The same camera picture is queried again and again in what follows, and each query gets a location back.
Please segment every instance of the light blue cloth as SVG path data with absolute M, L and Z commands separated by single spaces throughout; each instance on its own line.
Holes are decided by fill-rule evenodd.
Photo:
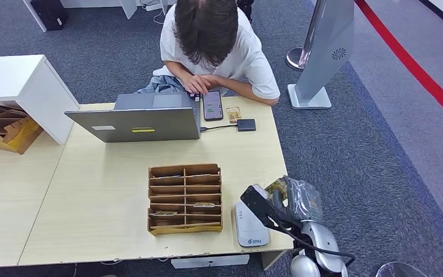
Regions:
M 180 93 L 186 92 L 182 84 L 176 77 L 162 75 L 153 76 L 150 80 L 150 84 L 147 87 L 139 89 L 135 93 L 161 93 L 161 92 L 173 92 Z

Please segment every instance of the light wood tabletop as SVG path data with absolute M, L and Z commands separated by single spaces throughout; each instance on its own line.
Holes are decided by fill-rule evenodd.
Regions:
M 18 264 L 62 150 L 45 132 L 23 155 L 0 150 L 0 266 Z
M 256 120 L 256 132 L 209 130 L 200 140 L 109 143 L 75 124 L 23 251 L 20 265 L 114 259 L 147 259 L 291 249 L 292 240 L 271 231 L 261 248 L 237 243 L 234 204 L 252 184 L 268 185 L 286 174 L 272 110 L 239 97 L 223 98 Z M 113 103 L 82 105 L 110 110 Z M 221 168 L 223 231 L 154 237 L 147 231 L 148 167 L 217 163 Z

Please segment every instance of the floor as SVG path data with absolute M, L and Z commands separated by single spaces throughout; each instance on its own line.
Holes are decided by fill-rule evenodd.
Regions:
M 443 85 L 443 22 L 418 0 L 368 2 Z M 341 250 L 357 255 L 351 276 L 368 277 L 398 260 L 442 277 L 443 110 L 358 9 L 356 51 L 326 86 L 332 109 L 292 110 L 286 85 L 298 73 L 284 56 L 304 41 L 311 9 L 307 0 L 258 0 L 253 10 L 254 30 L 281 90 L 273 113 L 288 173 L 322 194 L 323 223 Z M 1 0 L 0 55 L 45 54 L 80 103 L 113 102 L 145 86 L 162 64 L 156 14 L 139 10 L 127 20 L 121 8 L 74 9 L 64 30 L 42 33 L 21 1 Z M 421 30 L 416 20 L 430 26 Z M 289 264 L 285 256 L 264 272 L 258 255 L 244 266 L 186 270 L 157 260 L 86 263 L 76 276 L 289 276 Z M 0 276 L 73 273 L 73 264 L 0 268 Z
M 368 0 L 371 8 L 443 87 L 443 21 L 419 1 Z M 443 213 L 443 108 L 392 54 L 359 9 L 351 64 Z M 443 220 L 436 220 L 443 228 Z

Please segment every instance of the cardboard organizer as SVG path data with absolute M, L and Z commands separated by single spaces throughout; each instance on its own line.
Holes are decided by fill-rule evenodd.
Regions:
M 153 235 L 221 231 L 222 179 L 217 164 L 151 167 L 148 231 Z
M 43 129 L 20 108 L 0 106 L 0 149 L 23 154 Z

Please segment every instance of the hand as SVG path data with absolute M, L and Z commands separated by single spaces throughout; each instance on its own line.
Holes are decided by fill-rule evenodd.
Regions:
M 220 76 L 217 75 L 201 75 L 201 78 L 208 81 L 210 86 L 208 89 L 216 88 L 220 86 Z
M 191 75 L 187 79 L 182 80 L 184 89 L 189 93 L 207 94 L 208 88 L 211 86 L 210 82 L 199 75 Z

